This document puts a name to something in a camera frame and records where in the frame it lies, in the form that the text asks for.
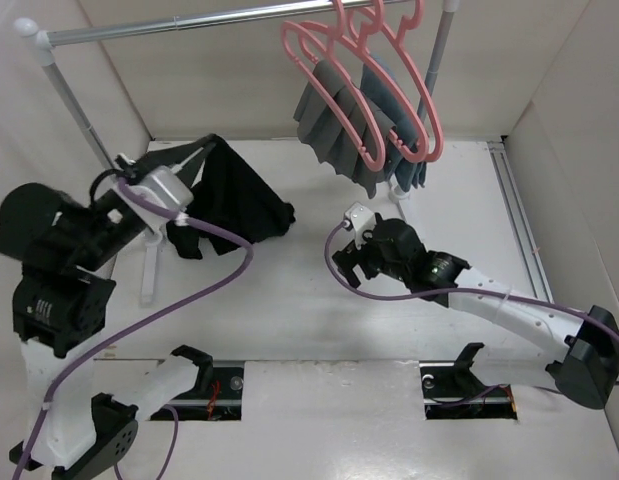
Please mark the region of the black t shirt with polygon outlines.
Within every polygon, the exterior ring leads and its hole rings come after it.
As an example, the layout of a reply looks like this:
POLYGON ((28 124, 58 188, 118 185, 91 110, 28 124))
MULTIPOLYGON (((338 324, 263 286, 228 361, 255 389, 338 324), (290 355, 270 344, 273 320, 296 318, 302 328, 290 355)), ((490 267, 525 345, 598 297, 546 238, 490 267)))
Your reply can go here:
MULTIPOLYGON (((213 140, 202 174, 189 188, 193 201, 186 214, 230 231, 251 244, 285 235, 295 223, 295 209, 283 201, 229 144, 216 134, 199 140, 213 140)), ((148 171, 164 165, 162 150, 138 159, 148 171)))

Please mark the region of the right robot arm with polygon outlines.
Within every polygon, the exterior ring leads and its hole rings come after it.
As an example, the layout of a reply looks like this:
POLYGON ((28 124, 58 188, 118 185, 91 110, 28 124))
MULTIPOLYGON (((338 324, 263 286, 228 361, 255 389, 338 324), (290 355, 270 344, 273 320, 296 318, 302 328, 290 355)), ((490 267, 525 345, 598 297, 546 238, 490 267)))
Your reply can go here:
POLYGON ((350 292, 369 298, 362 280, 385 276, 404 285, 401 300, 421 299, 486 320, 534 345, 507 356, 484 341, 469 341, 446 362, 462 403, 505 384, 552 390, 592 410, 606 407, 619 386, 619 328, 598 305, 588 311, 526 296, 483 274, 453 254, 429 250, 400 218, 368 209, 348 214, 334 228, 352 240, 342 249, 324 247, 327 268, 350 292))

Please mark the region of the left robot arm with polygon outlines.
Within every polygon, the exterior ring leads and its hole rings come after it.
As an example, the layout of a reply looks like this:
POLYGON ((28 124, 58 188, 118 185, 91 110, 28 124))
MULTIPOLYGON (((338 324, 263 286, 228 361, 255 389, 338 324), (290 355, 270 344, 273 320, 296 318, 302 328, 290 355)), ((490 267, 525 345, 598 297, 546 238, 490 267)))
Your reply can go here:
POLYGON ((0 205, 0 254, 17 260, 13 329, 27 369, 28 433, 10 450, 19 471, 48 467, 56 479, 93 479, 128 453, 141 421, 176 396, 211 387, 212 357, 182 345, 135 387, 94 393, 94 357, 105 347, 115 282, 99 270, 144 232, 181 221, 192 202, 204 145, 117 158, 87 205, 40 183, 0 205))

